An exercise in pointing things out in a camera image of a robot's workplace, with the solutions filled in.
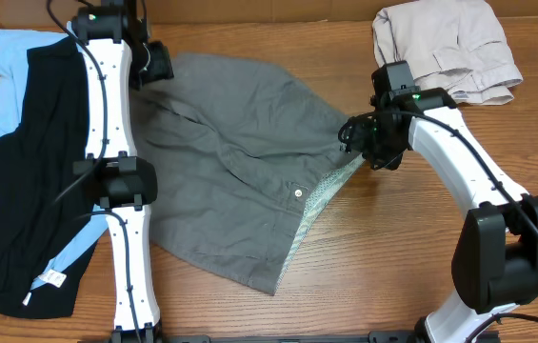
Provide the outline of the folded beige trousers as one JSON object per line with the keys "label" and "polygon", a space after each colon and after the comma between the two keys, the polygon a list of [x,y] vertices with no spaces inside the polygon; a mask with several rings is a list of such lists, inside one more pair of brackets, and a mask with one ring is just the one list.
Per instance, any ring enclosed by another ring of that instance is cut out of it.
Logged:
{"label": "folded beige trousers", "polygon": [[416,86],[458,103],[504,105],[523,82],[502,25],[484,0],[421,0],[379,10],[372,22],[378,66],[405,61]]}

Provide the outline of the light blue shirt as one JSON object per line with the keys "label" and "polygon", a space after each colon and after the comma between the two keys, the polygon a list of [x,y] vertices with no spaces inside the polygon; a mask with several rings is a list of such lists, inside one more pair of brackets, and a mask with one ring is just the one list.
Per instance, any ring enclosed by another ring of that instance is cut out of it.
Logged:
{"label": "light blue shirt", "polygon": [[[21,122],[29,70],[28,50],[52,45],[66,37],[64,33],[51,31],[0,30],[0,137],[13,132]],[[48,262],[30,288],[35,290],[46,284],[63,288],[67,281],[75,280],[74,273],[67,268],[80,262],[82,254],[107,228],[104,216],[91,217],[66,247]]]}

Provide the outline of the black shirt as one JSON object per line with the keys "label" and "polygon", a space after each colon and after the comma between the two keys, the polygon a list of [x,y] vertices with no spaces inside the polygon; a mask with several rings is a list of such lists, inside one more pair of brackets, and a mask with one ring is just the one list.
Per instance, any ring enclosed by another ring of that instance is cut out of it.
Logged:
{"label": "black shirt", "polygon": [[89,133],[85,63],[64,38],[27,52],[21,120],[0,136],[0,313],[72,315],[102,216],[74,186]]}

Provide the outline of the grey shorts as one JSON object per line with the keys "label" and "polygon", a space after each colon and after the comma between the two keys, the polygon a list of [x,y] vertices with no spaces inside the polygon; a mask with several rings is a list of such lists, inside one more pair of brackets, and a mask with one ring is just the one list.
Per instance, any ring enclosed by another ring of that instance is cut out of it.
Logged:
{"label": "grey shorts", "polygon": [[130,93],[138,154],[155,168],[153,243],[274,294],[299,244],[362,164],[343,113],[282,67],[182,53],[174,77]]}

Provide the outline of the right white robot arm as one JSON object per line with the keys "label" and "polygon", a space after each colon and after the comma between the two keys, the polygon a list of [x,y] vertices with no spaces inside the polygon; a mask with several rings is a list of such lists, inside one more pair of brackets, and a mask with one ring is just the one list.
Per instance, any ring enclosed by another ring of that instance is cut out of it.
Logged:
{"label": "right white robot arm", "polygon": [[451,261],[453,293],[414,329],[375,331],[371,342],[497,342],[489,326],[520,318],[538,297],[538,195],[507,176],[468,129],[443,89],[389,91],[375,110],[339,130],[346,151],[375,170],[398,168],[406,150],[422,155],[465,217]]}

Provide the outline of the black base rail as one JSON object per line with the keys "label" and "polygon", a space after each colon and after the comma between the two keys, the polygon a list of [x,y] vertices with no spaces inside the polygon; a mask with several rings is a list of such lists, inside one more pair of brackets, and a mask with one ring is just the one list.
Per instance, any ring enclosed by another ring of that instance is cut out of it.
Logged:
{"label": "black base rail", "polygon": [[422,339],[412,331],[382,331],[365,335],[300,335],[211,338],[207,335],[162,336],[162,343],[413,343]]}

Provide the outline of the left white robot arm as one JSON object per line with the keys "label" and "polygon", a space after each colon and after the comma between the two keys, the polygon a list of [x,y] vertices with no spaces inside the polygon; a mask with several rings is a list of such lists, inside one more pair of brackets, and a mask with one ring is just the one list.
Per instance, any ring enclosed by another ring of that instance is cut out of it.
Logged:
{"label": "left white robot arm", "polygon": [[152,164],[139,157],[130,122],[130,90],[170,78],[169,57],[149,43],[137,1],[103,1],[72,19],[83,50],[89,96],[85,157],[74,175],[105,217],[111,239],[116,305],[111,342],[165,341],[151,277],[149,220],[157,197]]}

